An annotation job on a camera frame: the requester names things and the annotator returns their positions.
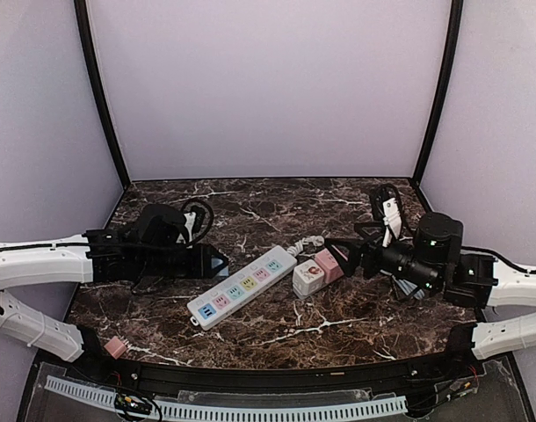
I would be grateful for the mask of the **pink cube socket adapter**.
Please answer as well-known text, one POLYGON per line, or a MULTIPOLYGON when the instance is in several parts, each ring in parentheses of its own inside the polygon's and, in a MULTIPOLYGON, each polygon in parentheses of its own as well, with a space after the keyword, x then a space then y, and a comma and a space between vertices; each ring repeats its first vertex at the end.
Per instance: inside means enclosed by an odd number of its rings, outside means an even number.
POLYGON ((315 262, 322 268, 324 272, 324 283, 326 285, 344 276, 342 268, 327 249, 318 251, 315 254, 315 262))

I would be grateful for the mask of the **white cube socket adapter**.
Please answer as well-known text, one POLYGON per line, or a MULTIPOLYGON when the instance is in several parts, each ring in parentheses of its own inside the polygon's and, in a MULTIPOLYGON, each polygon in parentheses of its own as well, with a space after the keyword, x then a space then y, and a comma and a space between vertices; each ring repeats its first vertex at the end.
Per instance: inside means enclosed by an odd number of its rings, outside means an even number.
POLYGON ((323 269, 309 259, 293 269, 293 291, 300 299, 305 299, 322 288, 324 277, 323 269))

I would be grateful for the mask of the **white multicolour power strip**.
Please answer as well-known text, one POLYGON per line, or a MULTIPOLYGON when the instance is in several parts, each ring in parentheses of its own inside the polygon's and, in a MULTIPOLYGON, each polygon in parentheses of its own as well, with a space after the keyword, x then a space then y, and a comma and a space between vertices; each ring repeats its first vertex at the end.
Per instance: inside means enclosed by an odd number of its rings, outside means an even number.
POLYGON ((307 236, 284 248, 276 245, 225 280, 187 303, 191 324, 208 331, 284 279, 297 266, 306 245, 323 246, 322 236, 307 236))

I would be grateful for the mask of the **blue plug adapter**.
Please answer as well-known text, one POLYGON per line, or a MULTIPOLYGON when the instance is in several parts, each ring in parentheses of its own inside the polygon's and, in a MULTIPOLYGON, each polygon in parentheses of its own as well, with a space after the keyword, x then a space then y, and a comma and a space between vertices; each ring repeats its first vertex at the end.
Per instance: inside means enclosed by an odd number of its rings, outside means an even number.
POLYGON ((211 259, 211 270, 214 277, 228 277, 228 263, 220 258, 211 259))

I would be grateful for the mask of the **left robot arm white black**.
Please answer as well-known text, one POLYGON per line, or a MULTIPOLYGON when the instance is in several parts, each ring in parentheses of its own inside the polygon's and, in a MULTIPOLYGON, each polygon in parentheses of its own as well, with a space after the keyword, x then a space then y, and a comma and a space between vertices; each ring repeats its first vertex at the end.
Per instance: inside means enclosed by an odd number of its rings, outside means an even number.
POLYGON ((67 362, 100 358, 94 330, 65 324, 23 304, 11 288, 226 276, 228 258, 203 241, 213 222, 208 204, 188 200, 179 208, 147 205, 119 229, 91 229, 37 243, 0 243, 0 333, 67 362))

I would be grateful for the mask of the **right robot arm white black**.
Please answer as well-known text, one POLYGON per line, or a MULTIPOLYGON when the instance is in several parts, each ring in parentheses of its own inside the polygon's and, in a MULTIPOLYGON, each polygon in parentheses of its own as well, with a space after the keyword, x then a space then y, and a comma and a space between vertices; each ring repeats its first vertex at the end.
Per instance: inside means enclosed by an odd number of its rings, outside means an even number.
MULTIPOLYGON (((463 229, 462 222, 429 212, 420 218, 411 243, 386 224, 372 222, 356 224, 356 239, 327 238, 324 245, 347 277, 358 268, 367 280, 385 273, 413 284, 415 292, 440 294, 462 308, 536 309, 536 266, 519 266, 495 251, 463 245, 463 229)), ((454 326, 445 352, 459 360, 486 360, 532 346, 536 310, 494 323, 454 326)))

